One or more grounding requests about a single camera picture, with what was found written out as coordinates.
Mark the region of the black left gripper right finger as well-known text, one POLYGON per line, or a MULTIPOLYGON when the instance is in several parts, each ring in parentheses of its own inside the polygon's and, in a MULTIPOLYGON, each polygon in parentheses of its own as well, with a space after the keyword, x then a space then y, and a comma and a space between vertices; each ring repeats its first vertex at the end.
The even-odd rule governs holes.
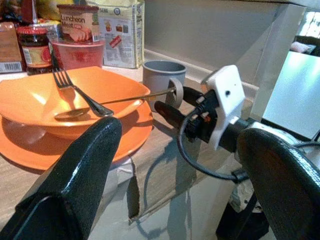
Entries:
POLYGON ((237 152, 278 240, 320 238, 320 170, 302 151, 262 129, 237 137, 237 152))

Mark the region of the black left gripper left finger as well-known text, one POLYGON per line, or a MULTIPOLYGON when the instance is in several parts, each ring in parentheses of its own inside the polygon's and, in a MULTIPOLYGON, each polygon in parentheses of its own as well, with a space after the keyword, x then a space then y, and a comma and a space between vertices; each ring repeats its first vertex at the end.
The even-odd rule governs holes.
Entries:
POLYGON ((89 127, 23 196, 1 239, 86 240, 121 137, 115 117, 89 127))

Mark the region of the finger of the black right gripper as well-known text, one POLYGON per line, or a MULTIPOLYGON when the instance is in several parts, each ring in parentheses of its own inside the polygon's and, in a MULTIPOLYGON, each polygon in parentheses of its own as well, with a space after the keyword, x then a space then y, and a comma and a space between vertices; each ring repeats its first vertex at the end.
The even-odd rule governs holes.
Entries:
POLYGON ((206 103, 205 95, 202 92, 187 86, 183 87, 183 100, 192 106, 204 106, 206 103))
POLYGON ((154 109, 159 113, 167 123, 176 129, 180 129, 186 116, 175 107, 162 101, 156 101, 154 109))

